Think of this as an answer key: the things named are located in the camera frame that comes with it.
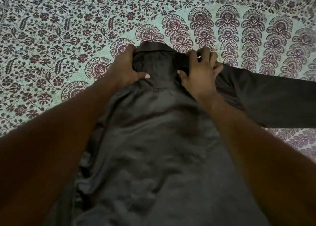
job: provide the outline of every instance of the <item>forearm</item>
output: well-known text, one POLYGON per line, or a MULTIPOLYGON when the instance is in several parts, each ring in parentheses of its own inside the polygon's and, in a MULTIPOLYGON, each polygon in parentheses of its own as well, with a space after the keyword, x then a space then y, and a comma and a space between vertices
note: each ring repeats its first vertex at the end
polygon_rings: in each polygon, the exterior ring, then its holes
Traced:
POLYGON ((275 225, 315 224, 316 164, 261 129, 221 96, 200 102, 270 221, 275 225))
POLYGON ((114 79, 103 79, 0 139, 0 175, 5 182, 0 192, 6 192, 0 201, 2 222, 41 223, 116 90, 114 79))

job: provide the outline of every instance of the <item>person's right arm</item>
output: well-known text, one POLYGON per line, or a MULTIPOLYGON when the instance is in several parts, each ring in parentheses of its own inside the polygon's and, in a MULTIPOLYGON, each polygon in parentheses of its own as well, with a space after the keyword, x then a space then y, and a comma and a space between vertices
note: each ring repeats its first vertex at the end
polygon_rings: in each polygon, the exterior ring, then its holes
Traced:
POLYGON ((223 65, 208 48, 189 52, 182 85, 214 121, 253 196, 272 225, 316 225, 316 164, 260 128, 216 92, 223 65))

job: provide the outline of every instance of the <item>person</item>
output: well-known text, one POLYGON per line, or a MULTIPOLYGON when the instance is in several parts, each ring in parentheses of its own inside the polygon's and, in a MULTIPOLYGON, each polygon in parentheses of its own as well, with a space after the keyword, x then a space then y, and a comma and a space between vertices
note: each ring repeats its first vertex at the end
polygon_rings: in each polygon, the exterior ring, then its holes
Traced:
MULTIPOLYGON (((0 139, 0 222, 40 225, 85 150, 97 118, 116 91, 148 79, 132 69, 135 46, 116 56, 103 78, 0 139)), ((228 105, 215 78, 223 65, 204 47, 188 52, 182 85, 214 121, 257 203, 272 225, 316 225, 316 164, 228 105)))

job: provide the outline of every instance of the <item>floral pattern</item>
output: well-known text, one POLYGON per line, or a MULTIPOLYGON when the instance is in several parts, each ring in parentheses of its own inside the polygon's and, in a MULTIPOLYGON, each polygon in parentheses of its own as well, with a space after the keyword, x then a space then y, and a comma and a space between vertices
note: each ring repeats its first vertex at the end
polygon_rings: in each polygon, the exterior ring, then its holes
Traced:
MULTIPOLYGON (((261 74, 316 80, 314 0, 0 0, 0 136, 75 96, 128 44, 208 46, 261 74)), ((313 129, 269 129, 315 159, 313 129)))

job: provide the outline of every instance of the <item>garment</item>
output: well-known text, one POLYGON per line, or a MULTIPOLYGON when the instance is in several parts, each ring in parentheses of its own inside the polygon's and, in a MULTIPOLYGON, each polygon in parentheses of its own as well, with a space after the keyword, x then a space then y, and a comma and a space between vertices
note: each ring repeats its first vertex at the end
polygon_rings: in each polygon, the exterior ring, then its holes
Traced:
MULTIPOLYGON (((133 68, 151 78, 117 92, 97 121, 73 225, 269 225, 212 120, 180 84, 188 62, 158 42, 138 47, 133 68)), ((316 126, 314 82, 225 65, 216 87, 261 126, 316 126)))

